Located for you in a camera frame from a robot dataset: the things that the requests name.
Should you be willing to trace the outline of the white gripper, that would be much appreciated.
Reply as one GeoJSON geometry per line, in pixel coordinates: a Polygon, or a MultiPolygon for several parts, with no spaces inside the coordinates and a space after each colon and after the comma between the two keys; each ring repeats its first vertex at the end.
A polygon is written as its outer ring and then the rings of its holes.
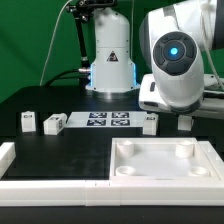
{"type": "MultiPolygon", "coordinates": [[[[171,113],[171,109],[159,95],[158,88],[152,74],[143,77],[139,92],[139,107],[146,111],[171,113]]],[[[188,116],[224,119],[224,94],[205,91],[201,106],[188,116]]]]}

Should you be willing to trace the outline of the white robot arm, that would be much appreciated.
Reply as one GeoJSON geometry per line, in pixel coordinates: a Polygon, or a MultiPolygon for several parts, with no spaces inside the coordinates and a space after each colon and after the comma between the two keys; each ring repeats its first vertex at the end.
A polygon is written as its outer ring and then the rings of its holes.
{"type": "Polygon", "coordinates": [[[96,58],[88,91],[110,99],[137,89],[143,110],[224,119],[224,93],[209,90],[221,81],[204,73],[201,56],[224,48],[224,0],[185,0],[149,12],[139,37],[151,72],[140,83],[128,20],[109,6],[96,6],[93,15],[96,58]]]}

